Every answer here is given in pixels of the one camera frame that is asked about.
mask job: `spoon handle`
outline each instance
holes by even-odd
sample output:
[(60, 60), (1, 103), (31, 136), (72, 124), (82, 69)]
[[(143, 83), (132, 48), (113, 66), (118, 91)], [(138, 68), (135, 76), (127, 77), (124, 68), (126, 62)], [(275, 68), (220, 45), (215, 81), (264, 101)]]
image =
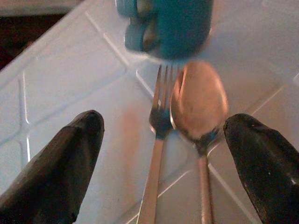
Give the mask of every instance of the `spoon handle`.
[(201, 223), (212, 224), (212, 206), (210, 194), (210, 180), (206, 154), (199, 156), (199, 179), (201, 194)]

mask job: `fork handle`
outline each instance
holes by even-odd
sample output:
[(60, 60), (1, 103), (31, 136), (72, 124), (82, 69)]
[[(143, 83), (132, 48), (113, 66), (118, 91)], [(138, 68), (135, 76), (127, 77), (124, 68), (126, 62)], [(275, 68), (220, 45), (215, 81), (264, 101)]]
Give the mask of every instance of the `fork handle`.
[(155, 224), (163, 139), (156, 138), (137, 224)]

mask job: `fork tine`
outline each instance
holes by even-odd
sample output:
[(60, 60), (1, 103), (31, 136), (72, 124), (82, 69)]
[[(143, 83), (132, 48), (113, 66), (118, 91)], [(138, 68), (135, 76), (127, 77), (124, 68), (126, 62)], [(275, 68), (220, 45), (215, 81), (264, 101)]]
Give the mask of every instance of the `fork tine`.
[(162, 100), (161, 100), (161, 108), (165, 108), (166, 104), (166, 94), (167, 94), (167, 73), (168, 73), (168, 66), (165, 68), (165, 76), (164, 76), (164, 86), (163, 86), (163, 94), (162, 94)]
[(155, 94), (153, 99), (153, 108), (158, 108), (158, 102), (159, 102), (159, 95), (160, 95), (160, 85), (161, 85), (161, 65), (159, 66), (158, 75), (157, 75), (157, 81), (155, 86)]
[(173, 80), (173, 66), (171, 65), (170, 68), (170, 78), (168, 83), (168, 107), (170, 107), (171, 104), (171, 94), (172, 94), (172, 80)]

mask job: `silver fork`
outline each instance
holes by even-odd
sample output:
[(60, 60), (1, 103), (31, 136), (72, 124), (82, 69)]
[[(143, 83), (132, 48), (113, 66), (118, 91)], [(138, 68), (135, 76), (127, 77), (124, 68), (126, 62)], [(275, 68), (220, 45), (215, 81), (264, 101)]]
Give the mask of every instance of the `silver fork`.
[(160, 65), (155, 87), (153, 106), (149, 116), (151, 130), (156, 134), (156, 139), (137, 224), (154, 224), (156, 221), (157, 195), (163, 144), (167, 134), (170, 132), (170, 130), (172, 130), (169, 107), (172, 90), (173, 69), (171, 66), (170, 78), (169, 81), (167, 81), (168, 66), (165, 68), (162, 98), (160, 101), (161, 103), (159, 104), (161, 89), (161, 67), (162, 66)]

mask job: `spoon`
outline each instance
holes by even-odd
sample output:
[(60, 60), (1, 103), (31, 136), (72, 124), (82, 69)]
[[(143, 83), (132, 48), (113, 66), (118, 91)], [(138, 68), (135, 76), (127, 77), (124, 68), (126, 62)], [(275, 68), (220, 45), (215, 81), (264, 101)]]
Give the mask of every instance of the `spoon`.
[(217, 72), (204, 61), (188, 63), (172, 91), (171, 123), (199, 153), (202, 224), (213, 223), (207, 147), (222, 130), (227, 114), (228, 101)]

